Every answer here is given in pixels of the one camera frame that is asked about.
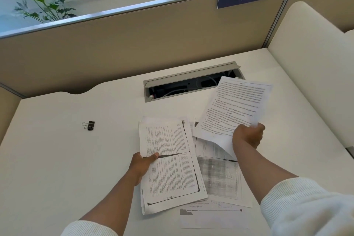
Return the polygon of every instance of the forearm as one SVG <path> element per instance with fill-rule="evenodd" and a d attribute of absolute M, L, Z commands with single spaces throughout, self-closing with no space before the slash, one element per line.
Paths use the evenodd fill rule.
<path fill-rule="evenodd" d="M 107 226 L 122 236 L 128 221 L 136 176 L 128 171 L 110 193 L 80 220 Z"/>
<path fill-rule="evenodd" d="M 276 184 L 298 177 L 264 158 L 245 141 L 235 142 L 234 151 L 242 174 L 258 203 Z"/>

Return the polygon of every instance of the white sweatshirt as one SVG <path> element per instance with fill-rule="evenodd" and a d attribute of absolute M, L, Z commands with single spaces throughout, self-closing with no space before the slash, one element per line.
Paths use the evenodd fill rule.
<path fill-rule="evenodd" d="M 292 178 L 277 184 L 261 202 L 273 236 L 353 236 L 354 196 L 327 192 L 315 181 Z M 117 236 L 89 221 L 69 224 L 62 236 Z"/>

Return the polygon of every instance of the fist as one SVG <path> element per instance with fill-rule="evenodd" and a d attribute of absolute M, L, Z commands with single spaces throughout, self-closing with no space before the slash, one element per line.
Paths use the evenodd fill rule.
<path fill-rule="evenodd" d="M 258 123 L 257 127 L 247 127 L 243 124 L 238 125 L 232 137 L 233 148 L 235 149 L 240 142 L 244 141 L 256 149 L 263 138 L 264 130 L 265 126 L 261 123 Z"/>
<path fill-rule="evenodd" d="M 128 172 L 130 172 L 135 178 L 138 185 L 141 182 L 141 178 L 146 174 L 151 163 L 157 160 L 159 153 L 152 154 L 150 157 L 143 158 L 140 152 L 135 153 L 130 162 Z"/>

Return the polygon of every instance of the person's right hand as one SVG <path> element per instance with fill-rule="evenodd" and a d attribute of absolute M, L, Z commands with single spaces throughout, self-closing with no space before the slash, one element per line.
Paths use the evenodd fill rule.
<path fill-rule="evenodd" d="M 264 130 L 265 126 L 262 123 L 258 123 L 257 127 L 247 127 L 243 124 L 238 125 L 232 137 L 232 146 L 234 151 L 235 148 L 237 148 L 243 141 L 256 149 L 263 138 Z"/>

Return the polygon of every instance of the binder clip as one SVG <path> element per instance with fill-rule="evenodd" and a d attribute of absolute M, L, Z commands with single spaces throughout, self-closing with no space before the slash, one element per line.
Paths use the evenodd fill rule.
<path fill-rule="evenodd" d="M 87 129 L 88 131 L 92 131 L 95 126 L 95 122 L 94 121 L 89 121 L 88 123 L 83 122 L 82 126 L 84 127 L 84 129 Z"/>

